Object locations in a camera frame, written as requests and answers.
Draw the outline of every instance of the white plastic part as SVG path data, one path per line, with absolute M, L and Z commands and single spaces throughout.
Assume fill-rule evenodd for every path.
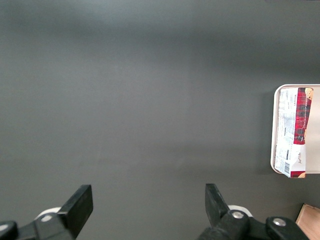
M 41 217 L 42 215 L 45 215 L 45 214 L 57 213 L 57 212 L 59 212 L 60 209 L 61 209 L 61 207 L 59 206 L 59 207 L 53 207 L 53 208 L 49 208 L 47 210 L 44 210 L 38 216 L 36 216 L 36 218 L 34 220 L 38 219 L 39 217 Z

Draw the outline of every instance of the bolt head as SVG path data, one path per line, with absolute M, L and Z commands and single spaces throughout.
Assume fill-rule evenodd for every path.
M 239 212 L 239 211 L 234 211 L 232 213 L 232 216 L 235 218 L 235 219 L 242 219 L 244 217 L 244 214 L 242 212 Z
M 287 225 L 285 220 L 278 217 L 273 219 L 273 223 L 279 227 L 284 227 L 285 225 Z
M 52 219 L 51 215 L 45 215 L 43 218 L 41 218 L 41 222 L 48 222 Z
M 8 227 L 9 227 L 8 224 L 0 225 L 0 232 L 3 231 L 3 230 L 6 230 Z

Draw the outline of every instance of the metal screw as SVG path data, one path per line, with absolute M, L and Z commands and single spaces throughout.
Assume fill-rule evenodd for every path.
M 3 230 L 6 230 L 8 227 L 9 227 L 8 224 L 0 225 L 0 232 L 3 231 Z
M 48 222 L 49 220 L 52 219 L 52 216 L 50 215 L 45 215 L 43 218 L 41 218 L 41 222 Z
M 235 218 L 235 219 L 242 219 L 244 217 L 244 214 L 242 212 L 239 212 L 239 211 L 234 211 L 232 213 L 232 216 Z
M 273 223 L 277 226 L 280 226 L 280 227 L 284 227 L 286 224 L 285 220 L 281 219 L 281 218 L 275 218 L 273 219 Z

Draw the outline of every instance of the barcode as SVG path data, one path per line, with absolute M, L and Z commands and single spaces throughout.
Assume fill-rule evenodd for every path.
M 284 171 L 287 173 L 287 174 L 290 174 L 290 164 L 289 163 L 284 163 Z

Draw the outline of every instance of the gray table surface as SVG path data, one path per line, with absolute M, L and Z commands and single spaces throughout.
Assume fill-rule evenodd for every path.
M 320 83 L 320 3 L 1 1 L 0 218 L 92 184 L 78 239 L 193 240 L 206 183 L 260 221 L 320 207 L 270 167 L 273 94 Z

